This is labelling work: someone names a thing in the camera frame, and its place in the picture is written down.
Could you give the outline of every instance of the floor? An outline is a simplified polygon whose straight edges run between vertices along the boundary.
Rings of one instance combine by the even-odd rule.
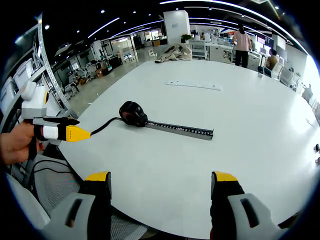
[[[151,50],[156,51],[157,47],[141,48],[135,52],[133,60],[124,62],[122,65],[113,69],[108,75],[95,78],[85,85],[79,84],[79,92],[69,99],[69,103],[75,113],[80,116],[90,104],[124,75],[146,61],[155,60],[155,57],[149,55],[149,51]]]

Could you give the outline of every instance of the black pants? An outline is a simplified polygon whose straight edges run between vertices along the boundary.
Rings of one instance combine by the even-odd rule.
[[[248,52],[236,50],[235,51],[235,65],[236,66],[240,66],[241,58],[242,58],[241,66],[243,68],[247,68],[247,66],[248,66]]]

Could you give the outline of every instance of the tape measure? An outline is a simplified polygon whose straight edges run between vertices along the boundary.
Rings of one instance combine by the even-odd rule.
[[[119,114],[126,124],[137,127],[147,127],[204,140],[211,140],[214,135],[213,130],[149,121],[142,107],[133,101],[126,101],[120,107]]]

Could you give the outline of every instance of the potted plant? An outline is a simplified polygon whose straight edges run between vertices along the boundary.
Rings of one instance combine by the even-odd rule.
[[[188,44],[189,40],[192,38],[192,36],[190,34],[184,33],[181,35],[181,43],[184,44]]]

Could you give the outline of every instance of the person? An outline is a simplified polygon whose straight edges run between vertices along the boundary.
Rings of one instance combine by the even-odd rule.
[[[251,42],[251,50],[255,51],[256,50],[256,44],[254,43],[254,41],[252,41],[252,39],[250,39]]]
[[[231,44],[237,41],[235,47],[235,65],[240,66],[240,61],[242,59],[241,66],[247,68],[248,66],[248,52],[251,49],[250,37],[245,33],[245,28],[242,24],[238,25],[239,30],[236,31],[233,35]]]
[[[277,51],[274,49],[269,50],[269,57],[267,58],[265,62],[265,68],[263,69],[262,66],[258,66],[258,72],[261,74],[265,74],[271,78],[271,71],[274,69],[276,63],[277,63]]]
[[[11,132],[0,135],[0,160],[3,165],[23,163],[29,157],[29,144],[34,134],[34,125],[25,121],[15,126]],[[43,143],[36,140],[36,151],[45,149]]]
[[[312,98],[313,95],[314,94],[311,90],[311,84],[309,84],[309,87],[306,87],[304,89],[304,92],[302,93],[302,98],[304,98],[306,100],[306,102],[309,103],[310,99]]]

